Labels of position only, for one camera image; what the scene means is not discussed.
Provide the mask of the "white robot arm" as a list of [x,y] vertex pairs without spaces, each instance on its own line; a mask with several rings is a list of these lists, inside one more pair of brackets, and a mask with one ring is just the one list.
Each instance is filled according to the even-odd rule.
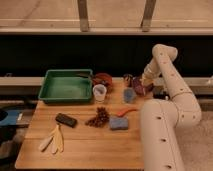
[[200,105],[189,86],[173,65],[175,47],[156,44],[152,60],[142,74],[147,87],[162,75],[169,100],[147,100],[140,110],[140,137],[145,171],[185,171],[175,129],[197,125],[202,116]]

